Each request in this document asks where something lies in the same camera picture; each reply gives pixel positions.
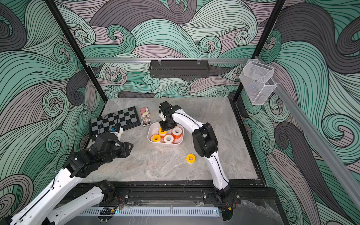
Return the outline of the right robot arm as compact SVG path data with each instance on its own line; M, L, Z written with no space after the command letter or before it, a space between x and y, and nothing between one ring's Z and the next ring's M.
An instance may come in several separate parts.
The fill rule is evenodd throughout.
M233 199L233 189L220 163L218 140L213 127L209 123L202 123L189 116L180 106L163 102L159 105L160 127L164 131L183 126L192 134L196 153L207 160L211 173L216 200L227 203Z

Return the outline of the white storage box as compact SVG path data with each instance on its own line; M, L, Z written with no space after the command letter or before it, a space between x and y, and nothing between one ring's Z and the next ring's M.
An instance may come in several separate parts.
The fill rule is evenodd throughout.
M156 122L150 125L147 140L158 146L175 147L181 145L184 139L184 128L181 125L168 131L162 130L160 123Z

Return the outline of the yellow tape roll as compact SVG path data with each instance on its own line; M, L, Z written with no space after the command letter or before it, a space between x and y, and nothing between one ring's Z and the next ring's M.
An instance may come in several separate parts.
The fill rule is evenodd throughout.
M167 131L164 131L162 128L159 128L158 129L158 134L161 136L161 137L165 137L168 132Z
M155 142L155 143L158 143L158 142L161 142L161 136L159 134L154 134L152 137L151 137L151 141L152 142Z
M189 164L193 164L196 161L196 157L194 154L188 154L186 160Z

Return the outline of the orange tape roll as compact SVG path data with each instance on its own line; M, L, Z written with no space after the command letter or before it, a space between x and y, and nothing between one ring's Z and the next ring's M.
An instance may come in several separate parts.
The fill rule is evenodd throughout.
M164 140L164 143L174 143L175 138L174 138L173 135L167 134L167 135L163 138L163 140Z
M174 137L174 139L179 139L179 138L181 138L182 134L183 134L182 128L180 128L180 127L174 127L174 128L172 129L172 136Z

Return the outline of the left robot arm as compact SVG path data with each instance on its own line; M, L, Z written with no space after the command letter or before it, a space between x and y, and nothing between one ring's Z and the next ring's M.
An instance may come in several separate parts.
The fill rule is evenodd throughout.
M91 172L117 158L127 158L134 145L120 141L119 132L106 132L97 136L91 147L69 156L50 184L26 207L11 217L1 220L2 225L64 225L94 205L112 203L117 199L115 187L103 180L88 192L64 206L60 201Z

